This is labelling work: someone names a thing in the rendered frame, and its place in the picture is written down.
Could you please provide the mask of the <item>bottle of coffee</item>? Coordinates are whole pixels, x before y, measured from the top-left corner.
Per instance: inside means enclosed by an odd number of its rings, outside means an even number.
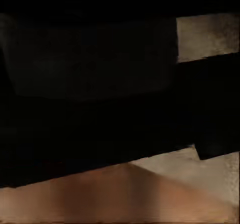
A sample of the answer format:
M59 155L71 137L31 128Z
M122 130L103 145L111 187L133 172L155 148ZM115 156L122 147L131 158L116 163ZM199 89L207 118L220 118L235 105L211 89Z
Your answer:
M240 0L0 0L0 224L240 224Z

